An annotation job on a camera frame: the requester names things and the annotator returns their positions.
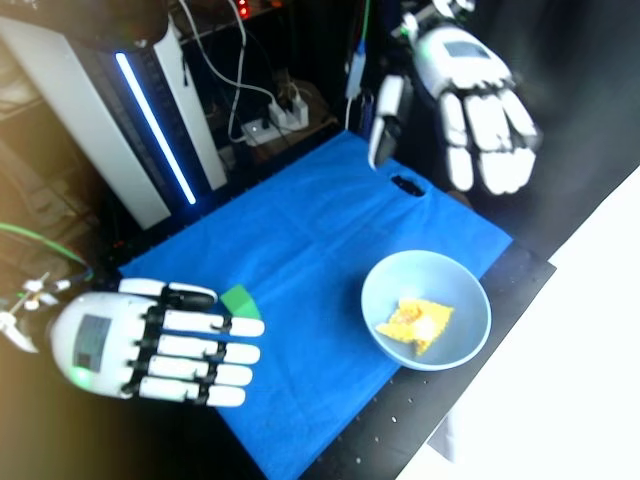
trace white light bar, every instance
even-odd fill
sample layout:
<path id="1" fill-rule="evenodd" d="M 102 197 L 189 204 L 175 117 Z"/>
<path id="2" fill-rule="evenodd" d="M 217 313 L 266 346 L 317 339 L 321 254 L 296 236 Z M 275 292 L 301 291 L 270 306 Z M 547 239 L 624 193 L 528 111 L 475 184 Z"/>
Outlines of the white light bar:
<path id="1" fill-rule="evenodd" d="M 138 79 L 133 73 L 131 69 L 131 65 L 129 65 L 129 60 L 124 53 L 116 53 L 116 60 L 118 61 L 118 65 L 120 66 L 120 70 L 124 74 L 124 78 L 127 80 L 129 84 L 129 88 L 133 93 L 133 96 L 136 98 L 138 105 L 140 106 L 140 110 L 142 110 L 142 114 L 144 118 L 147 120 L 149 127 L 151 127 L 151 131 L 153 135 L 156 137 L 158 141 L 158 145 L 160 145 L 160 149 L 162 153 L 164 153 L 165 158 L 167 159 L 167 163 L 171 167 L 173 174 L 176 176 L 178 183 L 180 184 L 180 188 L 182 188 L 182 192 L 184 196 L 187 197 L 187 201 L 189 204 L 193 205 L 196 203 L 196 197 L 193 196 L 193 192 L 191 191 L 191 187 L 189 187 L 189 183 L 187 179 L 184 178 L 182 170 L 180 170 L 180 165 L 178 165 L 178 161 L 176 157 L 173 155 L 171 148 L 169 148 L 169 144 L 167 143 L 167 139 L 162 133 L 160 129 L 160 125 L 158 125 L 158 121 L 156 120 L 155 115 L 151 111 L 151 107 L 149 106 L 149 102 L 147 102 L 144 93 L 142 93 L 142 88 L 140 88 L 140 84 L 138 83 Z"/>

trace blue mat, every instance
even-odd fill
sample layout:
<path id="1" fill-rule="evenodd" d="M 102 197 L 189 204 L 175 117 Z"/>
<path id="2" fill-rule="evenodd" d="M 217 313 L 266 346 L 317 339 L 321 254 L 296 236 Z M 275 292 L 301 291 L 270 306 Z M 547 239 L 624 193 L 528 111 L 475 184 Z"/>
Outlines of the blue mat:
<path id="1" fill-rule="evenodd" d="M 243 284 L 267 324 L 245 404 L 220 413 L 271 479 L 297 478 L 398 369 L 360 311 L 369 270 L 426 249 L 482 275 L 501 230 L 395 162 L 381 174 L 343 133 L 122 269 L 129 277 Z M 389 177 L 412 178 L 414 197 Z"/>

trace white robotic hand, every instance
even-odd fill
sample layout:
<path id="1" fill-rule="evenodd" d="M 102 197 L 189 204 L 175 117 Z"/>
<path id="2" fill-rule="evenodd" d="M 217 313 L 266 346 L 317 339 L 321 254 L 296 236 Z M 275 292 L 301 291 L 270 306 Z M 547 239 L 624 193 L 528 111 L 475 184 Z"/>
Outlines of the white robotic hand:
<path id="1" fill-rule="evenodd" d="M 260 350 L 202 334 L 258 337 L 264 323 L 204 313 L 212 290 L 156 280 L 126 279 L 119 293 L 73 300 L 50 331 L 53 357 L 78 387 L 111 397 L 140 396 L 234 407 Z"/>
<path id="2" fill-rule="evenodd" d="M 412 15 L 405 16 L 404 27 L 412 49 L 415 88 L 426 91 L 440 111 L 444 157 L 453 186 L 461 191 L 473 186 L 474 160 L 494 195 L 514 193 L 526 185 L 539 132 L 512 90 L 508 67 L 458 27 L 439 26 L 418 38 Z M 399 126 L 408 116 L 402 108 L 408 83 L 406 78 L 390 76 L 382 84 L 370 141 L 373 168 L 395 149 Z"/>

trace light blue bowl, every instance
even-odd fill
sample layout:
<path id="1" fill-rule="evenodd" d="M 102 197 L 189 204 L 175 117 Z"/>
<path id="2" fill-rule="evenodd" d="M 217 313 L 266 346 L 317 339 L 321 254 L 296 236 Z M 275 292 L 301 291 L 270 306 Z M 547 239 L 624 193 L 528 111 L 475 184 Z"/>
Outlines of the light blue bowl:
<path id="1" fill-rule="evenodd" d="M 444 333 L 416 357 L 414 346 L 375 330 L 403 297 L 454 307 Z M 438 253 L 410 250 L 381 260 L 362 288 L 362 313 L 376 343 L 391 358 L 415 370 L 446 370 L 471 360 L 491 330 L 491 307 L 480 282 L 455 260 Z"/>

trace yellow object in bowl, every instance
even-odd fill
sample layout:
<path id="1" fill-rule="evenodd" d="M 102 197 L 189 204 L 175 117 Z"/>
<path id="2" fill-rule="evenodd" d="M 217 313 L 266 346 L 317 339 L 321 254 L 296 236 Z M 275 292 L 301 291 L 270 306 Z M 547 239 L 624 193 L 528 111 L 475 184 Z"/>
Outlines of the yellow object in bowl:
<path id="1" fill-rule="evenodd" d="M 442 335 L 453 310 L 428 300 L 401 298 L 388 323 L 377 325 L 376 331 L 399 342 L 413 342 L 420 356 Z"/>

